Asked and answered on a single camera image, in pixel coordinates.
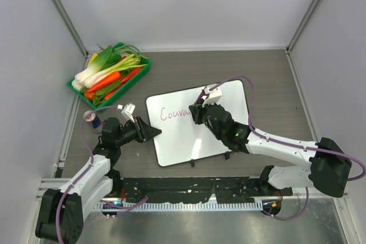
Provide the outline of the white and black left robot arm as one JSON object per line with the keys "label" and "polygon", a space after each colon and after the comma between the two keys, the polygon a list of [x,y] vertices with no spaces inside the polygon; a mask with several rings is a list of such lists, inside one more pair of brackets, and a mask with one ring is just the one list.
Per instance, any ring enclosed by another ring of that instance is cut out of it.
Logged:
{"label": "white and black left robot arm", "polygon": [[58,243],[76,243],[84,221],[106,195],[117,197],[122,190],[119,171],[113,167],[121,156],[121,146],[147,142],[162,131],[140,117],[124,125],[111,117],[103,122],[98,143],[84,167],[66,184],[47,189],[42,196],[35,236]]}

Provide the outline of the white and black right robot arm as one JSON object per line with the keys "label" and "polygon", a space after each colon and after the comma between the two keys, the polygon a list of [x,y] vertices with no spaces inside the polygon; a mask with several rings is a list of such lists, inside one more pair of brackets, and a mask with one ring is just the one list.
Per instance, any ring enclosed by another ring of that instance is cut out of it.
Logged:
{"label": "white and black right robot arm", "polygon": [[258,181],[264,195],[288,187],[313,186],[325,195],[343,196],[352,164],[333,140],[296,141],[251,129],[249,124],[235,121],[221,105],[205,104],[203,99],[196,100],[189,110],[193,122],[206,126],[230,151],[266,155],[291,164],[265,167]]}

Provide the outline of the white marker with pink cap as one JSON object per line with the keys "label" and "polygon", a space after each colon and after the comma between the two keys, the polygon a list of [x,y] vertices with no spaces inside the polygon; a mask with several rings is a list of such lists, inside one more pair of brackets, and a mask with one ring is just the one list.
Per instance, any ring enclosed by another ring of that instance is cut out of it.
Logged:
{"label": "white marker with pink cap", "polygon": [[204,103],[205,98],[206,98],[206,93],[205,93],[204,89],[202,89],[200,94],[198,95],[196,103],[199,105],[202,105]]}

